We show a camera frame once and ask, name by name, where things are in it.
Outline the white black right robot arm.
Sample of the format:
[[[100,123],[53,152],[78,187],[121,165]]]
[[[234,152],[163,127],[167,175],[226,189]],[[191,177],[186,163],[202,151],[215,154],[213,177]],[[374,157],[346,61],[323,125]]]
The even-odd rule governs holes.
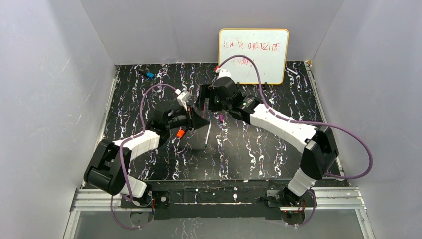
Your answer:
[[[244,95],[230,77],[218,78],[213,84],[201,84],[196,106],[202,109],[206,99],[209,111],[227,111],[236,120],[273,133],[301,153],[300,166],[280,194],[280,203],[297,204],[303,194],[325,176],[339,155],[331,128],[295,123],[277,114],[264,105],[261,97]]]

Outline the black orange highlighter pen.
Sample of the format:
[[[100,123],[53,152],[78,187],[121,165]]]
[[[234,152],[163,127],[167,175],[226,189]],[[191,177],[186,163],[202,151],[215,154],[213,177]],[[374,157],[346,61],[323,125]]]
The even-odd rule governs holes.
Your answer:
[[[188,129],[186,127],[182,127],[180,128],[180,130],[177,133],[177,138],[182,138],[186,133],[187,133]]]

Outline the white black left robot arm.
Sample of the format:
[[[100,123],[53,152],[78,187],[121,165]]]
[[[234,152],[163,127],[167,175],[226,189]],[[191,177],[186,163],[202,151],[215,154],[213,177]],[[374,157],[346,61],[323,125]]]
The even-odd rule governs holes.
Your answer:
[[[141,198],[148,185],[132,176],[128,170],[131,161],[144,153],[156,150],[170,138],[170,131],[178,129],[178,137],[183,131],[196,130],[209,125],[192,106],[177,106],[167,110],[155,110],[140,135],[125,140],[101,140],[85,170],[84,181],[110,195],[122,194]]]

